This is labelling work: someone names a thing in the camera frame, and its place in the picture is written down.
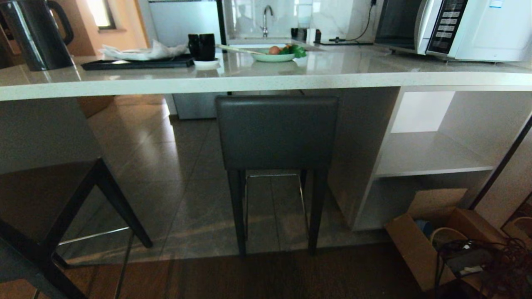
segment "faucet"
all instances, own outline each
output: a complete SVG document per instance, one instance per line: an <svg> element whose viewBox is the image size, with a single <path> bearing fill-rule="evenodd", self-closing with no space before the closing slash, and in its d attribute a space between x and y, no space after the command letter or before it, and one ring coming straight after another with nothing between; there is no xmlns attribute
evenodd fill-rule
<svg viewBox="0 0 532 299"><path fill-rule="evenodd" d="M268 9L270 9L270 14L271 16L273 16L273 10L271 9L271 6L270 5L266 5L266 7L264 8L264 27L261 27L262 28L262 37L268 37L268 26L267 26L267 22L266 22L266 13L268 12Z"/></svg>

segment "white countertop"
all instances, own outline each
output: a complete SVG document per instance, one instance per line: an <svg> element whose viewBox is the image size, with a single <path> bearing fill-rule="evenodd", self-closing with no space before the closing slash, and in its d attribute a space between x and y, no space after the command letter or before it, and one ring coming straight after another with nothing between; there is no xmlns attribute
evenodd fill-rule
<svg viewBox="0 0 532 299"><path fill-rule="evenodd" d="M374 46L311 47L307 57L283 63L254 62L249 54L217 54L215 70L190 68L85 71L76 66L30 72L25 65L0 70L0 101L15 99L226 92L245 90L385 86L494 86L532 90L532 68L450 62L391 54Z"/></svg>

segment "microwave door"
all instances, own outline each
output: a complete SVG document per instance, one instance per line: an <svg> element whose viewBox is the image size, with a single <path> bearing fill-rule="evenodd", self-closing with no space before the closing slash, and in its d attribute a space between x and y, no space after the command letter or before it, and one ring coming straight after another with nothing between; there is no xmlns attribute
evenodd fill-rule
<svg viewBox="0 0 532 299"><path fill-rule="evenodd" d="M424 14L419 13L420 7L426 7L426 1L441 0L384 0L375 44L397 51L418 53L414 33L418 32L418 17Z"/></svg>
<svg viewBox="0 0 532 299"><path fill-rule="evenodd" d="M443 0L422 0L414 27L414 46L417 54L425 55L429 46Z"/></svg>

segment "black mug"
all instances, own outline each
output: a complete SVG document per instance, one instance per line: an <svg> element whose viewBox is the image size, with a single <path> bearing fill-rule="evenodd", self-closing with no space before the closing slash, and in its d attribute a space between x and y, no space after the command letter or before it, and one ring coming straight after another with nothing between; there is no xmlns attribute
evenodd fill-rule
<svg viewBox="0 0 532 299"><path fill-rule="evenodd" d="M213 33L188 35L188 49L197 61L213 61L215 48Z"/></svg>

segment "wooden floor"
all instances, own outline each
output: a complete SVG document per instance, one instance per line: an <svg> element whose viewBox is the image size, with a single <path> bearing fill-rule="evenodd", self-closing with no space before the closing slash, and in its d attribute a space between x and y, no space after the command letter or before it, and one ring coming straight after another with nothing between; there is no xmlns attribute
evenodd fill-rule
<svg viewBox="0 0 532 299"><path fill-rule="evenodd" d="M66 271L89 298L113 298L120 265ZM30 299L25 281L0 284L0 298ZM255 254L240 259L131 263L120 298L418 298L393 244Z"/></svg>

